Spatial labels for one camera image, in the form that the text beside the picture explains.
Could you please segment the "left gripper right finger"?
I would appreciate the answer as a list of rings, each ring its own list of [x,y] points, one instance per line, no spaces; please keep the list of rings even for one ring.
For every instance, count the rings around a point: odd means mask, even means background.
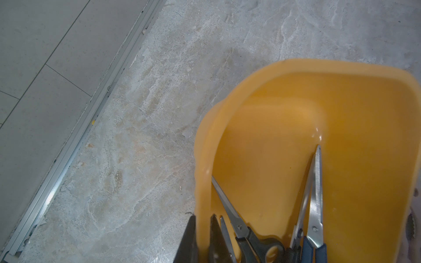
[[[210,243],[208,249],[209,263],[231,263],[231,254],[227,248],[223,233],[218,224],[217,216],[213,214],[210,218]]]

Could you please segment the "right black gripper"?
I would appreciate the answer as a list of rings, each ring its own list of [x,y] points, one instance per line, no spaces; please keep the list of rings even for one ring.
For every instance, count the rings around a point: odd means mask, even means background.
[[[421,262],[421,188],[419,186],[414,190],[405,225],[402,240],[402,262]]]

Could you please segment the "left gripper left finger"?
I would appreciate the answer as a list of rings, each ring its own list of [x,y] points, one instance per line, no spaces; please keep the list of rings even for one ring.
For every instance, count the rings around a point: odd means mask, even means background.
[[[198,246],[196,241],[196,216],[189,218],[174,263],[198,263]]]

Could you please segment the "yellow plastic storage box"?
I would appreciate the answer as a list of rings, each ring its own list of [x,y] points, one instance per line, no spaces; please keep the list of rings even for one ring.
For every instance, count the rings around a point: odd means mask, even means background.
[[[393,263],[421,167],[421,87],[387,66],[289,59],[250,75],[211,108],[194,144],[196,240],[208,260],[212,186],[260,238],[288,246],[321,149],[330,263]]]

